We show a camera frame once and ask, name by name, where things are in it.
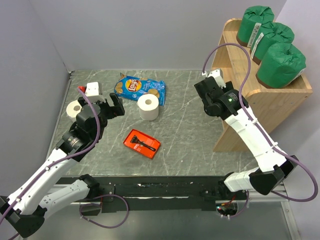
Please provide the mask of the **green roll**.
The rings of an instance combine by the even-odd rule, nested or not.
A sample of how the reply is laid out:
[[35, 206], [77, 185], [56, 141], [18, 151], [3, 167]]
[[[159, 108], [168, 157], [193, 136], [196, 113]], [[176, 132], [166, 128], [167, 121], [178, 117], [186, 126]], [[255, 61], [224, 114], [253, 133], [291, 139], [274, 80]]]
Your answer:
[[305, 55], [291, 43], [277, 42], [269, 47], [256, 73], [258, 82], [270, 89], [281, 89], [306, 69]]
[[262, 24], [253, 40], [250, 55], [256, 64], [260, 64], [267, 50], [275, 43], [291, 44], [295, 38], [292, 29], [279, 22]]
[[247, 8], [236, 35], [238, 43], [243, 47], [250, 48], [261, 25], [272, 22], [274, 17], [275, 15], [269, 6], [256, 5]]

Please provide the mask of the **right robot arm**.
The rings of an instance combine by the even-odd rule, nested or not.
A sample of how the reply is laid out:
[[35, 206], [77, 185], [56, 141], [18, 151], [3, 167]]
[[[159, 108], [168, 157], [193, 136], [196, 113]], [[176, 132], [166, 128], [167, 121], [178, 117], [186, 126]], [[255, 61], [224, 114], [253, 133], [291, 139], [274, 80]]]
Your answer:
[[210, 76], [194, 85], [204, 105], [204, 112], [211, 117], [220, 117], [242, 139], [258, 166], [251, 170], [232, 172], [223, 179], [218, 193], [230, 199], [240, 190], [255, 190], [268, 195], [296, 168], [298, 158], [275, 148], [273, 141], [255, 117], [245, 98], [234, 89], [232, 82], [218, 85]]

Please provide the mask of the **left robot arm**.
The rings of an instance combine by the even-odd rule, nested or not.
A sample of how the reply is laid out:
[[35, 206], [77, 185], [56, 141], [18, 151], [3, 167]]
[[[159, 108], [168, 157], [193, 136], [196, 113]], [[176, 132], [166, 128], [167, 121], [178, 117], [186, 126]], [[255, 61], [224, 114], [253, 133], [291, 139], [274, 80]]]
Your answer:
[[94, 201], [100, 191], [99, 182], [85, 174], [65, 188], [49, 193], [49, 190], [79, 163], [102, 138], [108, 120], [123, 116], [123, 100], [115, 93], [110, 98], [90, 103], [88, 97], [78, 98], [80, 112], [45, 160], [43, 165], [19, 189], [9, 196], [1, 196], [1, 220], [7, 220], [22, 238], [37, 232], [46, 219], [70, 203]]

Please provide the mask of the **white paper towel roll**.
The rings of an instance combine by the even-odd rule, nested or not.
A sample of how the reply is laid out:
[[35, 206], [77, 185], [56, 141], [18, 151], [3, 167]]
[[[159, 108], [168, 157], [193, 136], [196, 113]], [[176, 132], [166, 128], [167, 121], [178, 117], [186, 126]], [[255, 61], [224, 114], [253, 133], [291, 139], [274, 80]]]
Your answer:
[[68, 116], [68, 118], [72, 121], [75, 122], [76, 121], [76, 116], [78, 113], [81, 112], [82, 106], [81, 104], [78, 102], [78, 100], [74, 100], [72, 102], [70, 102], [67, 107], [66, 107], [66, 114]]
[[137, 101], [140, 117], [145, 121], [153, 121], [159, 115], [159, 99], [153, 94], [144, 94]]

